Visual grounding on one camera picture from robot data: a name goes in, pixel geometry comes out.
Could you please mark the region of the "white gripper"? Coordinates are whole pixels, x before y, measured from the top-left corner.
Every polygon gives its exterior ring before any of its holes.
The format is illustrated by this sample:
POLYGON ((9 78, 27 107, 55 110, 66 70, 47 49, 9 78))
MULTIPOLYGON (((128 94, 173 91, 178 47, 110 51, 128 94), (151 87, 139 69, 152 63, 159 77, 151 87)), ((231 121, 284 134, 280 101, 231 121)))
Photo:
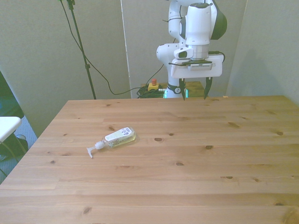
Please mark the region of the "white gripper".
POLYGON ((212 77, 222 74, 222 55, 209 55, 205 61, 191 61, 189 59, 173 59, 171 62, 171 77, 179 78, 179 88, 185 100, 185 78, 206 77, 204 99, 207 98, 212 86, 212 77))

